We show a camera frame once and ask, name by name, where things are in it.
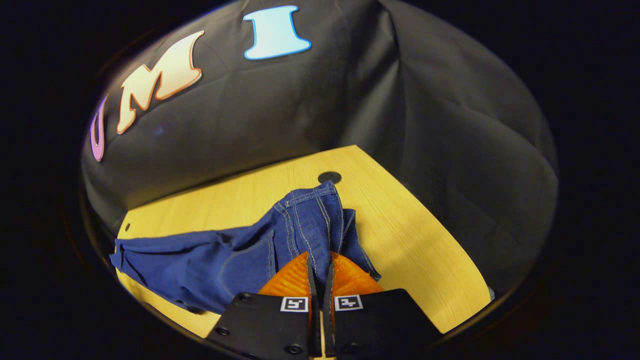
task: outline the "blue denim jeans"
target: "blue denim jeans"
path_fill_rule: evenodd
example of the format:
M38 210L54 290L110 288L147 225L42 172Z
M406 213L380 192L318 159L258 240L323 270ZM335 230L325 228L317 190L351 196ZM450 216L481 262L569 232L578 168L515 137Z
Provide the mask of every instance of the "blue denim jeans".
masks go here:
M320 288L326 284L331 251L380 279L358 241L355 210L342 208L331 181L288 193L252 226L117 239L110 258L121 272L164 299L220 314L235 295L257 293L305 251Z

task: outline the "wrinkled fabric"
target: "wrinkled fabric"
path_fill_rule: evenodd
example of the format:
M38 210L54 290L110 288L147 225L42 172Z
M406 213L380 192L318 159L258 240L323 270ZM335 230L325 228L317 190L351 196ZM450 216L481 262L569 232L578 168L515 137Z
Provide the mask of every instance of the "wrinkled fabric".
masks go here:
M331 181L288 193L251 226L117 239L110 257L121 272L166 300L190 311L222 313L235 295L257 293L305 251L321 286L331 251L380 279L360 246L355 210L342 208Z

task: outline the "light wood surface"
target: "light wood surface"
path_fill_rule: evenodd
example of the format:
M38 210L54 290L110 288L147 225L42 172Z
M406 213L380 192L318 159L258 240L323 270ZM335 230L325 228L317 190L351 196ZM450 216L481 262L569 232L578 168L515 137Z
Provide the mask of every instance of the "light wood surface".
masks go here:
M446 332L490 301L482 275L458 242L391 174L357 146L319 152L251 171L130 210L121 239L252 225L286 193L319 185L336 171L342 206L356 210L360 243L385 290L404 288L429 319ZM220 318L195 315L162 299L125 274L120 282L138 300L198 336Z

